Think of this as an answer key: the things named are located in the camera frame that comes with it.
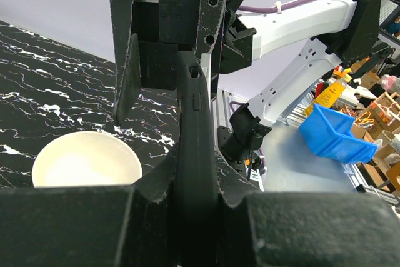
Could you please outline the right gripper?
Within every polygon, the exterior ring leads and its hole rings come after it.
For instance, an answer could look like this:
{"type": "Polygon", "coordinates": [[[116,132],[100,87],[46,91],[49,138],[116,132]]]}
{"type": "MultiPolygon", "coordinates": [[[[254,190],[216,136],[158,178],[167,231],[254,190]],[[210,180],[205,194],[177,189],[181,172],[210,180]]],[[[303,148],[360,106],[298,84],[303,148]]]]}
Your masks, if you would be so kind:
{"type": "Polygon", "coordinates": [[[116,64],[115,123],[126,120],[141,88],[176,89],[180,51],[194,53],[210,98],[217,95],[220,74],[251,64],[256,30],[239,20],[236,11],[243,0],[109,1],[116,64]]]}

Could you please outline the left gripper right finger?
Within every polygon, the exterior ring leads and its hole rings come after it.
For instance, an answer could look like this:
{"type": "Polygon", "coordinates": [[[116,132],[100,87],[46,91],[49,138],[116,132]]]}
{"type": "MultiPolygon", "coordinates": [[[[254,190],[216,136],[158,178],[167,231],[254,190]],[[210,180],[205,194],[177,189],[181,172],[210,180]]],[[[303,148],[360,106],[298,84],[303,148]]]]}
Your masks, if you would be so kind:
{"type": "Polygon", "coordinates": [[[399,218],[365,193],[267,192],[214,151],[218,266],[398,266],[399,218]]]}

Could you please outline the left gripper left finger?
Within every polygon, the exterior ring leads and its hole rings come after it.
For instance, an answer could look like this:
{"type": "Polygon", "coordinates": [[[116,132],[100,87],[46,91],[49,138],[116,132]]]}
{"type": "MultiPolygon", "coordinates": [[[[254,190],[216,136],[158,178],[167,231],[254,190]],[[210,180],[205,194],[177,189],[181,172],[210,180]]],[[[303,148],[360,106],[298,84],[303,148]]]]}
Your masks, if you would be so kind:
{"type": "Polygon", "coordinates": [[[178,151],[130,186],[1,190],[2,266],[172,266],[178,151]]]}

